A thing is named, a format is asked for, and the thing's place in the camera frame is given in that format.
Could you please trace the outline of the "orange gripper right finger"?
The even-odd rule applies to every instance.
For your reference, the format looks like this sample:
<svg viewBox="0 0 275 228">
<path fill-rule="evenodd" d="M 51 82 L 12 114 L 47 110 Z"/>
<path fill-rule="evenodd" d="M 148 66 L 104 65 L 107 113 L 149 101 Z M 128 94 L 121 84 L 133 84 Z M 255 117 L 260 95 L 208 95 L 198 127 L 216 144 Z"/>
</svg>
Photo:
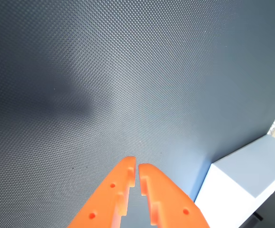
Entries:
<svg viewBox="0 0 275 228">
<path fill-rule="evenodd" d="M 152 164 L 139 165 L 141 194 L 147 197 L 152 226 L 208 228 L 200 209 L 168 176 Z"/>
</svg>

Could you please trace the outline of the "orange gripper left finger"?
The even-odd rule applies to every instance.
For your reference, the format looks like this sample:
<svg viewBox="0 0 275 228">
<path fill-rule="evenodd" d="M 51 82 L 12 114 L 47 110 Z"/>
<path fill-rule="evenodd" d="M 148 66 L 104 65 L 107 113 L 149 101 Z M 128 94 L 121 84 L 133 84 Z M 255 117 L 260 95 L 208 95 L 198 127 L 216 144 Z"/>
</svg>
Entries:
<svg viewBox="0 0 275 228">
<path fill-rule="evenodd" d="M 70 223 L 70 228 L 119 228 L 135 186 L 136 158 L 123 158 L 106 176 Z"/>
</svg>

